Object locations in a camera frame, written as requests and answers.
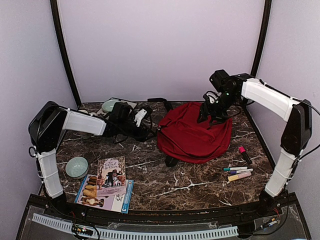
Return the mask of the red student backpack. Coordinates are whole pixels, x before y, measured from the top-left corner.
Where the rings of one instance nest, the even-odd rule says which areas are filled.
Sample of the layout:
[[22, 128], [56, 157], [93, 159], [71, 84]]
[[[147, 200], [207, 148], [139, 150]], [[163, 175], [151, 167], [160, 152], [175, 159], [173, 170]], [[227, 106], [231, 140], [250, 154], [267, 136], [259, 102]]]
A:
[[201, 103], [187, 102], [171, 109], [158, 123], [157, 147], [177, 160], [204, 164], [222, 156], [232, 137], [231, 119], [211, 125], [198, 123]]

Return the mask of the Taming of the Shrew book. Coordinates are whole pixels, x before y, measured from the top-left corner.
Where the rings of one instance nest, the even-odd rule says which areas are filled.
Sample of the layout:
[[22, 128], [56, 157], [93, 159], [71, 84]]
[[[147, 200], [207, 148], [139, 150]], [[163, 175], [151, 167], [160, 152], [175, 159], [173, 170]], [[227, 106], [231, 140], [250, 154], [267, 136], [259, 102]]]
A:
[[126, 160], [124, 156], [98, 161], [96, 179], [96, 195], [98, 197], [125, 194], [127, 192], [126, 180]]

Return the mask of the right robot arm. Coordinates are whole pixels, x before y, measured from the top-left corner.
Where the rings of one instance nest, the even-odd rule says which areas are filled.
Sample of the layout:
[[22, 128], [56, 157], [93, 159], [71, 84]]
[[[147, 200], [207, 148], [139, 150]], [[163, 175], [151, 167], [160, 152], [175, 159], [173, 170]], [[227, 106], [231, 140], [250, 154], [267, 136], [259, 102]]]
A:
[[230, 116], [228, 109], [243, 100], [249, 100], [266, 108], [282, 120], [279, 155], [273, 173], [263, 193], [277, 197], [293, 178], [297, 165], [306, 156], [304, 152], [313, 131], [312, 104], [297, 99], [247, 73], [229, 75], [225, 70], [216, 70], [209, 82], [214, 90], [203, 95], [197, 121], [210, 120], [213, 124], [224, 123]]

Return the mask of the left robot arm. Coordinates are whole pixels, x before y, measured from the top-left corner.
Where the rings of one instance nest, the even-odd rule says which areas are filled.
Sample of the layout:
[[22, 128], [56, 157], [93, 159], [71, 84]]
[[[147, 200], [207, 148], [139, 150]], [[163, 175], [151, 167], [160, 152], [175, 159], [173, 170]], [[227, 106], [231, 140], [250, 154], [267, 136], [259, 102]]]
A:
[[111, 138], [117, 135], [145, 142], [155, 133], [144, 119], [151, 119], [152, 109], [142, 106], [139, 111], [125, 102], [116, 102], [107, 117], [95, 116], [48, 101], [28, 126], [33, 153], [37, 158], [45, 192], [52, 199], [64, 194], [57, 168], [56, 154], [64, 131], [76, 131]]

